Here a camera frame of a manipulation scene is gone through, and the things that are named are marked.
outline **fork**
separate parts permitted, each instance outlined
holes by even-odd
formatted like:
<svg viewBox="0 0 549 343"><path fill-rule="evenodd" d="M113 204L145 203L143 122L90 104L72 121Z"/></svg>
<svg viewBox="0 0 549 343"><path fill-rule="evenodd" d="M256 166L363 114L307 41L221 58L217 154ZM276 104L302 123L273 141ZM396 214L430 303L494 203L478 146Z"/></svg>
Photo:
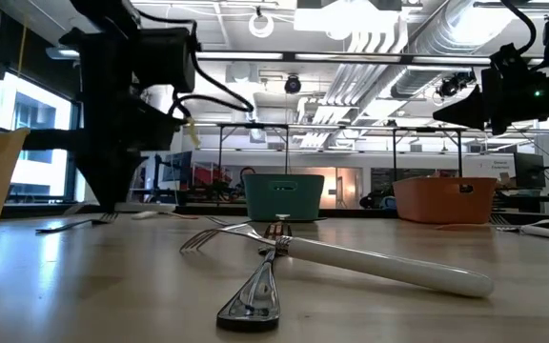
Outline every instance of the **fork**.
<svg viewBox="0 0 549 343"><path fill-rule="evenodd" d="M98 225L104 225L104 224L111 224L113 221L118 217L117 212L112 213L103 213L100 218L98 219L86 219L86 220L80 220L78 222L65 224L58 228L47 228L47 229L36 229L36 233L55 233L55 232L63 232L65 230L69 230L73 227L76 227L81 224L85 223L92 223L94 226Z"/></svg>
<svg viewBox="0 0 549 343"><path fill-rule="evenodd" d="M279 254L293 258L365 272L443 292L483 297L490 294L494 288L493 280L477 272L383 253L363 252L286 235L271 240L263 238L246 224L199 232L185 242L179 250L181 252L198 250L221 232L250 238L274 247Z"/></svg>

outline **window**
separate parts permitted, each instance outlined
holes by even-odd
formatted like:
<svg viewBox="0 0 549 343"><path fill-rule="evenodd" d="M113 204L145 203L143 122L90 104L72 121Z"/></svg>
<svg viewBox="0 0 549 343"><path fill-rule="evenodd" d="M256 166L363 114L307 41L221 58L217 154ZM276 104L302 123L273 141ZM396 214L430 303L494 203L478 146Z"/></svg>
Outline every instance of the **window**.
<svg viewBox="0 0 549 343"><path fill-rule="evenodd" d="M70 123L69 101L10 73L0 81L0 129L68 130ZM22 151L11 182L18 193L61 196L66 170L66 151Z"/></svg>

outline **table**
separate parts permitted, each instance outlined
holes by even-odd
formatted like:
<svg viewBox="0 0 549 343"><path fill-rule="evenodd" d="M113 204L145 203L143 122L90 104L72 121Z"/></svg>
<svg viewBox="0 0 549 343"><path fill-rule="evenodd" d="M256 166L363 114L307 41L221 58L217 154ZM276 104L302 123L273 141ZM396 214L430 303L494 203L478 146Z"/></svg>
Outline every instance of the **table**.
<svg viewBox="0 0 549 343"><path fill-rule="evenodd" d="M496 289L470 299L281 257L279 329L243 334L217 329L215 315L261 262L257 243L220 235L202 253L180 255L187 238L215 226L205 218L120 215L96 228L34 233L55 220L0 225L0 342L549 340L547 238L435 231L396 219L294 224L296 236L483 272Z"/></svg>

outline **ceiling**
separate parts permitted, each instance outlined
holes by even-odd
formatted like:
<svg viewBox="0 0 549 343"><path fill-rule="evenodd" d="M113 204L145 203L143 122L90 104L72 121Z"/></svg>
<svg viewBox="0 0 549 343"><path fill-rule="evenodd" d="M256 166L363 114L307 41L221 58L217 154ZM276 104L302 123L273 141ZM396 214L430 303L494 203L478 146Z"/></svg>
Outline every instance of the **ceiling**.
<svg viewBox="0 0 549 343"><path fill-rule="evenodd" d="M274 31L267 38L258 38L250 33L249 19L253 15L254 7L231 7L222 2L187 1L183 5L176 2L171 5L169 0L139 1L132 0L135 5L155 16L169 18L192 18L198 22L198 38L205 50L293 50L293 51L346 51L351 44L351 39L335 40L324 32L309 32L294 30L292 23L296 8L295 0L279 0L278 7L263 6L263 12L278 16L274 19ZM408 15L408 32L414 31L441 3L441 0L423 0L422 10ZM77 27L86 32L93 32L95 28L82 15L77 13L68 0L0 0L0 8L14 17L19 22L25 22L36 33L43 36L54 45L58 38L72 27ZM538 28L538 42L529 50L529 54L542 55L540 43L541 31L544 20L542 14L531 14ZM143 20L145 28L163 27L163 24ZM494 39L478 49L477 54L489 55L498 50L503 44L514 42L517 47L528 40L528 29L519 20L512 22ZM202 68L215 79L225 80L228 62L201 63ZM290 120L286 115L290 111L296 111L300 98L304 96L323 96L332 83L336 80L336 74L340 68L337 64L318 63L255 63L259 70L260 89L254 95L254 101L259 109L269 113L268 120L283 122ZM285 94L284 83L290 73L298 75L302 82L302 93L296 95ZM405 104L401 113L404 118L417 120L430 118L432 113L440 108L439 101L433 101L433 93L437 82L422 90L417 96L417 101ZM196 90L212 96L226 98L218 89L206 82L197 80ZM454 103L464 98L472 90L460 92L456 97L447 100L446 104ZM197 120L212 121L214 118L229 120L243 120L243 115L232 113L228 109L203 103L189 104Z"/></svg>

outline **ceiling duct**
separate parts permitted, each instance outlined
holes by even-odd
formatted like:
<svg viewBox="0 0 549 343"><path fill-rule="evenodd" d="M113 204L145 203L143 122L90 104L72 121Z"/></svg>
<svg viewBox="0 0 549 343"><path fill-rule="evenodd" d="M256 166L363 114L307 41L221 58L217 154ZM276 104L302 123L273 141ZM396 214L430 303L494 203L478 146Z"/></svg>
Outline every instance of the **ceiling duct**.
<svg viewBox="0 0 549 343"><path fill-rule="evenodd" d="M499 35L512 21L506 9L474 7L476 0L450 0L425 30L410 43L413 54L472 54ZM381 74L376 87L360 103L360 113L387 117L406 101L379 100L411 98L439 77L441 71L421 71L391 66Z"/></svg>

